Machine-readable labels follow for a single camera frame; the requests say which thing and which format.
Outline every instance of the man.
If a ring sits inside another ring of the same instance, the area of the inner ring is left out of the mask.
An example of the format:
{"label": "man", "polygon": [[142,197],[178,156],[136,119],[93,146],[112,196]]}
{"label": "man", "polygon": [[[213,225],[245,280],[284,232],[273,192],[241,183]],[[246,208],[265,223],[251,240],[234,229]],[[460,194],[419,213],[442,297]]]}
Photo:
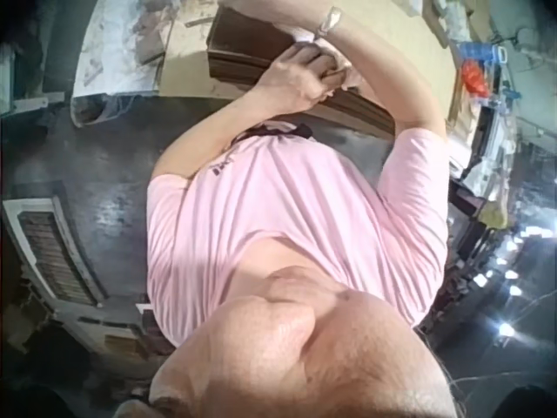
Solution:
{"label": "man", "polygon": [[343,83],[334,58],[293,45],[251,91],[177,139],[155,166],[147,208],[149,294],[177,350],[151,406],[120,413],[455,416],[412,330],[446,259],[445,121],[429,86],[329,2],[223,3],[311,31],[340,17],[321,35],[393,115],[397,138],[374,191],[305,129],[250,130]]}

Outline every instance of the blue container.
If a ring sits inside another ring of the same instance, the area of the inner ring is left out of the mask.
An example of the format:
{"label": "blue container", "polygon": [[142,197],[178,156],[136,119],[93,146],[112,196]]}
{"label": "blue container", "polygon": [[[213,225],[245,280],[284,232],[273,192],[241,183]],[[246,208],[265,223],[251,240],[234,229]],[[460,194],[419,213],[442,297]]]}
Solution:
{"label": "blue container", "polygon": [[506,64],[507,50],[502,46],[483,44],[481,42],[462,42],[459,44],[463,59],[475,59],[484,63]]}

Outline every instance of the t-shirt sleeve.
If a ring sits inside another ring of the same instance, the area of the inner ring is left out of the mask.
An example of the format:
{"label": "t-shirt sleeve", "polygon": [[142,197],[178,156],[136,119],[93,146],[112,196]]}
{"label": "t-shirt sleeve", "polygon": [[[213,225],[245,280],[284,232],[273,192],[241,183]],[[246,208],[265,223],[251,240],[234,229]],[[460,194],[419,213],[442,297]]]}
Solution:
{"label": "t-shirt sleeve", "polygon": [[165,174],[154,178],[147,189],[147,292],[161,331],[171,342],[175,339],[165,326],[164,289],[171,278],[176,228],[188,185],[182,177]]}
{"label": "t-shirt sleeve", "polygon": [[448,144],[425,129],[400,133],[379,178],[378,194],[391,222],[386,228],[400,249],[400,307],[416,325],[443,281],[448,230]]}

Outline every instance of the bracelet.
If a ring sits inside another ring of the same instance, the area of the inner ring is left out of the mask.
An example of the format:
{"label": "bracelet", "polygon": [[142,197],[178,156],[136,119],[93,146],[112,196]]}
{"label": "bracelet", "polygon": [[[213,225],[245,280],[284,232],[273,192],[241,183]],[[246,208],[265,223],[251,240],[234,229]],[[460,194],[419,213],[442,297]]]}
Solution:
{"label": "bracelet", "polygon": [[314,34],[313,42],[317,41],[321,37],[326,37],[329,33],[329,30],[334,28],[340,21],[342,17],[342,10],[338,7],[331,7],[329,10],[329,14],[325,18],[325,21],[318,27],[317,31]]}

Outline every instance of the orange object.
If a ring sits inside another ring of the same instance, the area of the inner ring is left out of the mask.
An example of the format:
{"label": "orange object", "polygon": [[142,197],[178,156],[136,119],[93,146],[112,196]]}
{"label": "orange object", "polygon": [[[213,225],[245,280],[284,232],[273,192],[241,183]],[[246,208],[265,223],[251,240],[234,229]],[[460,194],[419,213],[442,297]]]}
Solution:
{"label": "orange object", "polygon": [[462,81],[470,93],[482,98],[489,98],[491,96],[483,71],[477,61],[467,59],[462,65],[461,74]]}

